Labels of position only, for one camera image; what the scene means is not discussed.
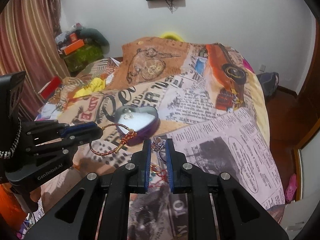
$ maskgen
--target wall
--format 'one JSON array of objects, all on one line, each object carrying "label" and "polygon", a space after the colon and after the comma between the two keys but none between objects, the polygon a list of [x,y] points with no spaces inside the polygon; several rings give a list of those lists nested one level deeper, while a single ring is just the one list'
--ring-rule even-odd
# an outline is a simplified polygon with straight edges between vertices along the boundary
[{"label": "wall", "polygon": [[264,64],[266,71],[279,73],[281,86],[297,92],[315,40],[315,19],[303,0],[177,0],[174,13],[162,0],[61,0],[61,4],[62,29],[75,22],[98,29],[110,42],[110,57],[122,56],[122,44],[174,31],[185,41],[232,46],[256,73]]}]

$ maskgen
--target yellow cloth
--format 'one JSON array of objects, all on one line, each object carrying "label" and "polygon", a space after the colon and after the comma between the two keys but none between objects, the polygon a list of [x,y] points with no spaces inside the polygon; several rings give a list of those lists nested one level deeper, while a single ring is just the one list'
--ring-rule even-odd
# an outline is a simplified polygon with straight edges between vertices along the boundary
[{"label": "yellow cloth", "polygon": [[101,78],[94,78],[90,84],[81,88],[76,92],[73,98],[83,97],[92,94],[93,92],[98,92],[106,87],[106,81]]}]

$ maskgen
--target metal screw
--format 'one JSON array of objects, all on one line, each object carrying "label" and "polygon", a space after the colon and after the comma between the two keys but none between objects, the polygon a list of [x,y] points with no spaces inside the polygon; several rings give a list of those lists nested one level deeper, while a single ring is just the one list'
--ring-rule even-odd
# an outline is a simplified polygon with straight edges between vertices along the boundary
[{"label": "metal screw", "polygon": [[191,163],[184,163],[182,165],[182,167],[185,169],[185,170],[190,170],[192,168],[192,164]]},{"label": "metal screw", "polygon": [[97,174],[95,174],[94,172],[91,172],[87,175],[88,180],[94,180],[96,179],[96,177],[97,177]]},{"label": "metal screw", "polygon": [[135,166],[136,166],[136,165],[134,165],[134,163],[127,163],[127,164],[125,165],[125,168],[126,168],[127,170],[133,170],[133,169],[135,168]]},{"label": "metal screw", "polygon": [[223,178],[223,179],[225,179],[225,180],[227,180],[227,179],[230,179],[230,174],[229,173],[227,173],[227,172],[223,172],[223,173],[221,173],[221,178]]}]

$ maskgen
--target pink slipper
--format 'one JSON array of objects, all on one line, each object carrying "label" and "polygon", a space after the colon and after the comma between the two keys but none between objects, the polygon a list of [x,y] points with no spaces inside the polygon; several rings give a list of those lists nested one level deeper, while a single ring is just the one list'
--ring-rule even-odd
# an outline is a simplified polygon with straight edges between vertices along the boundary
[{"label": "pink slipper", "polygon": [[289,185],[284,193],[284,198],[287,203],[290,203],[293,200],[294,193],[298,188],[297,176],[292,174],[289,180]]}]

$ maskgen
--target floor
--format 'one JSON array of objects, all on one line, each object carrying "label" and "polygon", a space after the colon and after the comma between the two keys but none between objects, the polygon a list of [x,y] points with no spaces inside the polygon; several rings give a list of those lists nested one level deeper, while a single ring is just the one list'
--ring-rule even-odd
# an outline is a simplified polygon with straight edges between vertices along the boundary
[{"label": "floor", "polygon": [[311,104],[303,98],[277,90],[266,103],[270,125],[270,150],[284,190],[295,173],[293,147],[318,120]]}]

